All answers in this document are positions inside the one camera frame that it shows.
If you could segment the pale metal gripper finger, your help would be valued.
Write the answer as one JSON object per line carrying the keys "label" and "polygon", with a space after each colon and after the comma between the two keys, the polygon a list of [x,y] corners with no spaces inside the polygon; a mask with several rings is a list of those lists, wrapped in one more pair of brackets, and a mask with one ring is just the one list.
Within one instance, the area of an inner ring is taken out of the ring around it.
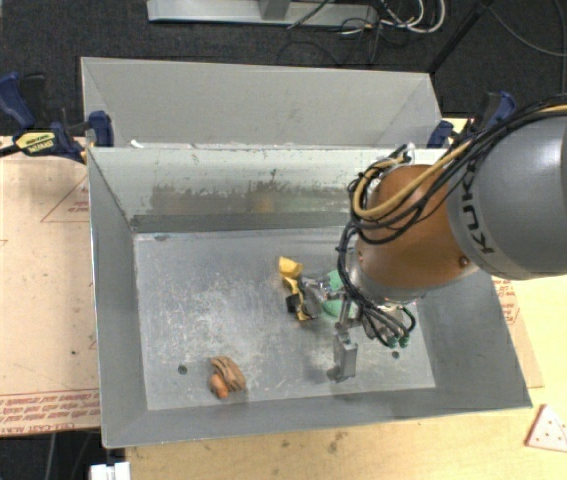
{"label": "pale metal gripper finger", "polygon": [[334,365],[327,371],[327,377],[335,383],[344,382],[356,376],[358,344],[348,332],[336,331],[333,337]]}
{"label": "pale metal gripper finger", "polygon": [[335,315],[335,292],[328,277],[302,277],[299,288],[304,299],[303,311],[309,318],[318,318],[323,314]]}

